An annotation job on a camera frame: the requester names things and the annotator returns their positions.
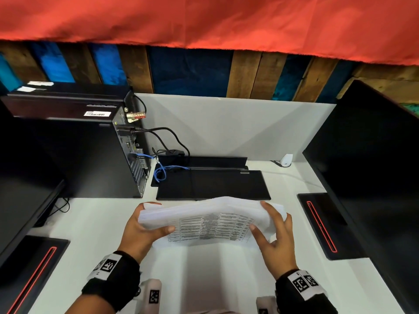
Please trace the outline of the black wristband with marker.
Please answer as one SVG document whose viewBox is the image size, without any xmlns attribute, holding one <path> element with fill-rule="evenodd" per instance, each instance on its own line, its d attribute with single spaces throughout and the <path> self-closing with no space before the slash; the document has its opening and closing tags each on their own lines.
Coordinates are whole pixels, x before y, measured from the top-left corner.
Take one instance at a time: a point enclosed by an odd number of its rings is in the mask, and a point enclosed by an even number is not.
<svg viewBox="0 0 419 314">
<path fill-rule="evenodd" d="M 140 264 L 124 252 L 105 256 L 88 276 L 81 295 L 98 295 L 120 311 L 136 295 L 140 283 Z"/>
<path fill-rule="evenodd" d="M 275 288 L 279 314 L 338 314 L 326 290 L 306 270 L 286 272 Z"/>
</svg>

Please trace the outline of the person's left hand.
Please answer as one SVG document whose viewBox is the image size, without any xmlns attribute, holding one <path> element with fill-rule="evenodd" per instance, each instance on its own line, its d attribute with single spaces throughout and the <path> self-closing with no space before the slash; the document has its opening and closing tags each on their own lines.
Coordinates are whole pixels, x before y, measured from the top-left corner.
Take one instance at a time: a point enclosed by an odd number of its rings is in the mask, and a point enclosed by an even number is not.
<svg viewBox="0 0 419 314">
<path fill-rule="evenodd" d="M 140 264 L 146 257 L 157 239 L 148 239 L 145 232 L 148 230 L 139 224 L 138 218 L 144 210 L 144 203 L 139 204 L 129 218 L 122 235 L 117 251 L 124 252 Z"/>
</svg>

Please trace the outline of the person's right hand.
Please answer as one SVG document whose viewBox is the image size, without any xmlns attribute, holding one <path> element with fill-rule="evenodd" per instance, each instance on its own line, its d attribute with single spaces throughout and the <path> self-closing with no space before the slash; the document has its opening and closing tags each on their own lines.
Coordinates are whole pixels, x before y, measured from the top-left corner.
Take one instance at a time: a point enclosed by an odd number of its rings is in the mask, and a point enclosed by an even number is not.
<svg viewBox="0 0 419 314">
<path fill-rule="evenodd" d="M 271 243 L 271 250 L 260 250 L 264 263 L 275 280 L 285 273 L 298 269 L 295 257 L 295 241 L 292 229 L 292 216 L 287 213 L 283 220 L 280 213 L 269 203 L 260 202 L 274 222 L 276 240 Z"/>
</svg>

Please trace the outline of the red cloth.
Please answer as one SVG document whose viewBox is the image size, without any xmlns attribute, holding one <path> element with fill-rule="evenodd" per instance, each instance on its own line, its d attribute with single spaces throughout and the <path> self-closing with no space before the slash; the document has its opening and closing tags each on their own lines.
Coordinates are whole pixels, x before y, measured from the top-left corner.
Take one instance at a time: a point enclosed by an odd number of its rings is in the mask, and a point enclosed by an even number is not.
<svg viewBox="0 0 419 314">
<path fill-rule="evenodd" d="M 419 66 L 419 0 L 0 0 L 0 40 L 252 50 Z"/>
</svg>

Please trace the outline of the black monitor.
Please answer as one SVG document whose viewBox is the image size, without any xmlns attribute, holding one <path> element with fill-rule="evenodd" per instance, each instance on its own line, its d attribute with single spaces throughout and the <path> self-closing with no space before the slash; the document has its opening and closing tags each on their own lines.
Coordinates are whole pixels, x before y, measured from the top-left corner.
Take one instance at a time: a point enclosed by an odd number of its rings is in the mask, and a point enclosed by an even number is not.
<svg viewBox="0 0 419 314">
<path fill-rule="evenodd" d="M 65 185 L 32 131 L 0 101 L 0 267 Z"/>
<path fill-rule="evenodd" d="M 354 80 L 302 152 L 406 314 L 419 314 L 419 116 Z"/>
</svg>

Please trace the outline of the stack of white papers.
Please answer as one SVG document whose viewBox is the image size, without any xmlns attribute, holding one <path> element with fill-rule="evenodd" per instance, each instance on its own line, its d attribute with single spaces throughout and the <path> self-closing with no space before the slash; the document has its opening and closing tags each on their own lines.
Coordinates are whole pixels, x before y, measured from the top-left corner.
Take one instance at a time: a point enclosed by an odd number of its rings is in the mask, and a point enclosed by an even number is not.
<svg viewBox="0 0 419 314">
<path fill-rule="evenodd" d="M 179 206 L 144 203 L 138 222 L 148 230 L 173 226 L 175 231 L 154 242 L 156 248 L 206 244 L 236 244 L 257 248 L 250 231 L 258 227 L 266 239 L 275 235 L 275 224 L 260 201 L 218 197 Z"/>
</svg>

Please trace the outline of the black slim box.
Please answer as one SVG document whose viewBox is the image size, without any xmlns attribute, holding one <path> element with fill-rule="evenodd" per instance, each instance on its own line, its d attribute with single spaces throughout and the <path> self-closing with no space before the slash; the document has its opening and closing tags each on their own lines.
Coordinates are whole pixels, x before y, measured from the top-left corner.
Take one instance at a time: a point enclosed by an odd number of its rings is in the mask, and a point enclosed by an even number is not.
<svg viewBox="0 0 419 314">
<path fill-rule="evenodd" d="M 244 170 L 248 169 L 246 157 L 214 156 L 158 156 L 158 161 L 165 169 L 200 169 L 200 170 Z"/>
</svg>

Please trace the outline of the person's left forearm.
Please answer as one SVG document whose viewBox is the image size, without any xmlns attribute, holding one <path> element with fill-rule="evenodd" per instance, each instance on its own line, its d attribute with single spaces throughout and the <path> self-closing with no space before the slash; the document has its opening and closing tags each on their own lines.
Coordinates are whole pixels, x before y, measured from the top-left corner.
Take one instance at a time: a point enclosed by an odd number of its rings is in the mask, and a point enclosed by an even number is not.
<svg viewBox="0 0 419 314">
<path fill-rule="evenodd" d="M 116 314 L 115 309 L 98 295 L 80 295 L 65 314 Z"/>
</svg>

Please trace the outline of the black right wristband with marker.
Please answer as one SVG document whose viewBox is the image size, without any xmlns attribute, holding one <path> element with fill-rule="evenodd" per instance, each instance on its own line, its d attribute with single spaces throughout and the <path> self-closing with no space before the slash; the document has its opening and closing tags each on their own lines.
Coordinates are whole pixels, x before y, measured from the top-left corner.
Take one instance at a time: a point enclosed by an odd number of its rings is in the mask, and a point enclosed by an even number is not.
<svg viewBox="0 0 419 314">
<path fill-rule="evenodd" d="M 338 314 L 326 290 L 306 270 L 286 272 L 275 288 L 279 314 Z"/>
</svg>

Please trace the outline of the white desk divider panel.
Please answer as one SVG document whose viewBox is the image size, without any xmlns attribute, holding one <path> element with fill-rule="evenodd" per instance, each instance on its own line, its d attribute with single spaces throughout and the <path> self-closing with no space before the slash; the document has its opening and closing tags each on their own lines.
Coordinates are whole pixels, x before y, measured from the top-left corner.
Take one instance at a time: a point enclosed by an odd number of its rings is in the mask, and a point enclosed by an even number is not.
<svg viewBox="0 0 419 314">
<path fill-rule="evenodd" d="M 247 157 L 280 161 L 302 154 L 335 104 L 198 97 L 137 96 L 147 106 L 145 128 L 168 127 L 193 156 Z"/>
</svg>

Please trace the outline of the black monitor base red stripe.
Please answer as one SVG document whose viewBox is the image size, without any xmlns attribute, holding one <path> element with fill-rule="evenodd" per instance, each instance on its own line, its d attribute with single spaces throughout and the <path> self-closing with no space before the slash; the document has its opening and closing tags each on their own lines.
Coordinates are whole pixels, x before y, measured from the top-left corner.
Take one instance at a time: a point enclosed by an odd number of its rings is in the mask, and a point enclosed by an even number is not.
<svg viewBox="0 0 419 314">
<path fill-rule="evenodd" d="M 329 260 L 368 258 L 328 193 L 300 193 L 297 198 Z"/>
<path fill-rule="evenodd" d="M 28 314 L 70 240 L 27 235 L 0 267 L 0 314 Z"/>
</svg>

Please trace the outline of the black left wristband with marker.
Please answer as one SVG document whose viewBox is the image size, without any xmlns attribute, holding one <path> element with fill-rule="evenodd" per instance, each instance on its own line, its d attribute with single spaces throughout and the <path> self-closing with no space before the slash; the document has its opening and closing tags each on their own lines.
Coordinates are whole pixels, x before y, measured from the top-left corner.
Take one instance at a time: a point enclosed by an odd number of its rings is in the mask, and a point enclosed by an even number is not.
<svg viewBox="0 0 419 314">
<path fill-rule="evenodd" d="M 136 295 L 140 283 L 140 264 L 124 252 L 105 256 L 88 276 L 81 295 L 98 295 L 120 311 Z"/>
</svg>

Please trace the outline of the black desktop computer tower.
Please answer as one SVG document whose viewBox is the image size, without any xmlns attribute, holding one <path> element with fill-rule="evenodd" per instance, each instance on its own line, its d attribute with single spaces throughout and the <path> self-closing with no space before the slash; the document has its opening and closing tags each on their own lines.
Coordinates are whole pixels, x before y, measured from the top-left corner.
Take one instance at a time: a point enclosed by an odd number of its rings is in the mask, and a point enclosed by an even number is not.
<svg viewBox="0 0 419 314">
<path fill-rule="evenodd" d="M 124 108 L 138 111 L 129 85 L 54 82 L 33 92 L 15 89 L 0 97 L 8 110 L 29 127 L 67 180 L 64 197 L 142 198 L 149 160 L 138 157 L 144 137 L 126 133 Z M 88 110 L 111 116 L 85 117 Z"/>
</svg>

